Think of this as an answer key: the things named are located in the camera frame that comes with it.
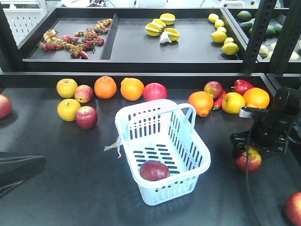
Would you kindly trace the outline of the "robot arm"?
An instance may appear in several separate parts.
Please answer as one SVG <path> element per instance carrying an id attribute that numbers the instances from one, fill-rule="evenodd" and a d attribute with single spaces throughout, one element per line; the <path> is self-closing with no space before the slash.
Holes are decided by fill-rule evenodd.
<path id="1" fill-rule="evenodd" d="M 301 117 L 301 90 L 282 86 L 276 92 L 270 109 L 241 107 L 239 116 L 254 120 L 249 131 L 232 134 L 232 157 L 256 149 L 266 159 L 275 154 L 285 154 L 292 127 Z"/>

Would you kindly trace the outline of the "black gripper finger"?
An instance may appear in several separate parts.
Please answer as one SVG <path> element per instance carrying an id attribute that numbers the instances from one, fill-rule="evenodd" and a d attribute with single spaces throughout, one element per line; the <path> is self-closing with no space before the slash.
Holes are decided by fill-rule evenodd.
<path id="1" fill-rule="evenodd" d="M 0 153 L 0 195 L 10 191 L 26 180 L 40 174 L 46 165 L 42 155 L 24 153 Z"/>

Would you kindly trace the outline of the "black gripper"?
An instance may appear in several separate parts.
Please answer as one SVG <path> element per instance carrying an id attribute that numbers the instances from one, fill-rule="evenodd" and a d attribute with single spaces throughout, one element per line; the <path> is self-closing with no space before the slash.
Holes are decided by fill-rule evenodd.
<path id="1" fill-rule="evenodd" d="M 247 151 L 247 143 L 249 148 L 255 149 L 262 157 L 263 160 L 278 155 L 285 154 L 288 149 L 288 143 L 290 137 L 286 134 L 281 134 L 273 141 L 270 137 L 261 137 L 256 139 L 253 135 L 249 136 L 250 131 L 245 131 L 230 136 L 230 141 L 233 144 L 232 157 L 238 158 L 243 152 Z"/>

